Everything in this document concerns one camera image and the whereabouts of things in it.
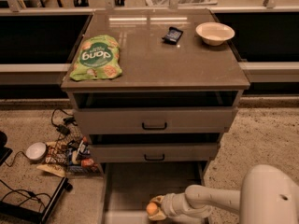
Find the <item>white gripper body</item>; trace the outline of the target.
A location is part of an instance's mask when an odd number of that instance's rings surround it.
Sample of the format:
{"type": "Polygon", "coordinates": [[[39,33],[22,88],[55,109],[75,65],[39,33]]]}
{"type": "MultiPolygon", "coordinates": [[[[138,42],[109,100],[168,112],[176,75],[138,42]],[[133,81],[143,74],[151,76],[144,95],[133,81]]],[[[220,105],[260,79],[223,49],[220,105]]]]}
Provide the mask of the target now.
{"type": "Polygon", "coordinates": [[[190,192],[164,195],[161,209],[167,217],[185,215],[193,218],[205,218],[212,212],[212,207],[204,203],[201,194],[190,192]]]}

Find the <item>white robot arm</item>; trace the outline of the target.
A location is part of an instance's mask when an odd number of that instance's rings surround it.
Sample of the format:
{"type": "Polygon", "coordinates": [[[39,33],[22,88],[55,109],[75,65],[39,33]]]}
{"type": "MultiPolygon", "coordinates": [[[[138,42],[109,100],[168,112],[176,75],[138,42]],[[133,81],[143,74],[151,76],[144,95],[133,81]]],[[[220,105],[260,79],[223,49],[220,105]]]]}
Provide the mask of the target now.
{"type": "Polygon", "coordinates": [[[240,190],[190,185],[182,193],[152,198],[146,211],[151,220],[201,218],[213,207],[238,214],[240,224],[298,224],[299,186],[279,169],[259,164],[248,170],[240,190]]]}

